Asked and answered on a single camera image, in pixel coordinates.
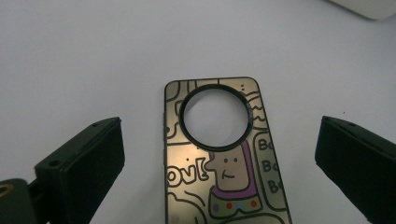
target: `black ring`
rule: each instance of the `black ring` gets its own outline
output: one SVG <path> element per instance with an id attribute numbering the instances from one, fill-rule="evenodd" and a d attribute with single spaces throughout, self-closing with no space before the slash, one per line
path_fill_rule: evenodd
<path id="1" fill-rule="evenodd" d="M 189 102 L 189 100 L 194 95 L 196 95 L 197 93 L 199 93 L 201 91 L 207 91 L 207 90 L 213 90 L 213 89 L 227 91 L 227 92 L 233 94 L 242 102 L 242 104 L 245 106 L 245 109 L 247 111 L 247 128 L 245 129 L 245 132 L 242 134 L 242 136 L 238 140 L 231 143 L 230 145 L 223 146 L 223 147 L 212 147 L 212 146 L 208 146 L 206 144 L 199 142 L 198 140 L 196 140 L 194 137 L 191 136 L 189 131 L 187 131 L 186 125 L 184 124 L 184 111 L 186 109 L 186 106 L 187 106 L 187 103 Z M 235 90 L 229 86 L 225 86 L 225 85 L 221 85 L 221 84 L 208 84 L 208 85 L 204 85 L 202 87 L 199 87 L 199 88 L 191 91 L 190 94 L 188 94 L 186 96 L 186 98 L 184 98 L 183 102 L 181 103 L 178 120 L 179 120 L 181 131 L 186 135 L 186 137 L 192 143 L 194 143 L 196 146 L 198 146 L 202 149 L 219 152 L 219 151 L 227 151 L 227 150 L 233 149 L 247 139 L 247 137 L 250 134 L 250 131 L 253 127 L 253 111 L 251 109 L 251 106 L 250 106 L 250 103 L 248 102 L 248 100 L 241 93 L 239 93 L 237 90 Z"/>

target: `cartoon doodle pattern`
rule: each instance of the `cartoon doodle pattern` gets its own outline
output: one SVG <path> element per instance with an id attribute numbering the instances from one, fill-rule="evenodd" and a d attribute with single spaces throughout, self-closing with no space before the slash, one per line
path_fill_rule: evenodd
<path id="1" fill-rule="evenodd" d="M 253 112 L 253 127 L 244 143 L 249 150 L 256 188 L 256 193 L 250 197 L 224 199 L 221 194 L 213 193 L 213 189 L 221 186 L 218 183 L 221 171 L 206 165 L 218 155 L 210 155 L 208 151 L 198 148 L 180 129 L 178 116 L 183 99 L 192 90 L 207 84 L 227 85 L 239 91 L 247 98 L 248 107 Z M 242 223 L 247 218 L 248 223 L 253 224 L 291 223 L 262 97 L 253 79 L 240 77 L 171 82 L 165 89 L 164 116 L 167 223 Z"/>

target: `reflective metal surface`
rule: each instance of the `reflective metal surface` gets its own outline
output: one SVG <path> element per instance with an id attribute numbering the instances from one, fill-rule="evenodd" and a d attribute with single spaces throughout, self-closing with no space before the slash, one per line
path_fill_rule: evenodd
<path id="1" fill-rule="evenodd" d="M 219 88 L 247 107 L 245 134 L 227 147 L 196 142 L 180 109 L 191 93 Z M 166 222 L 291 223 L 257 82 L 249 77 L 181 80 L 165 88 Z"/>

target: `white table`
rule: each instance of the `white table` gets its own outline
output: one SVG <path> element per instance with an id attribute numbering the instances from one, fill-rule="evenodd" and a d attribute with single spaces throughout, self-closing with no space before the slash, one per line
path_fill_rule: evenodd
<path id="1" fill-rule="evenodd" d="M 260 84 L 294 223 L 367 223 L 316 166 L 321 116 L 396 142 L 396 17 L 327 1 L 1 1 L 0 179 L 120 116 L 125 167 L 92 223 L 164 223 L 163 88 Z"/>

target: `cartoon character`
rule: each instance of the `cartoon character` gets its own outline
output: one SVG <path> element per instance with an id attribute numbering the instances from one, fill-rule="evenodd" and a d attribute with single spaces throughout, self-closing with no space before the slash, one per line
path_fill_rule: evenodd
<path id="1" fill-rule="evenodd" d="M 213 218 L 233 217 L 262 209 L 257 193 L 248 141 L 224 151 L 210 152 L 207 171 L 214 171 L 216 185 L 210 189 L 209 214 Z"/>

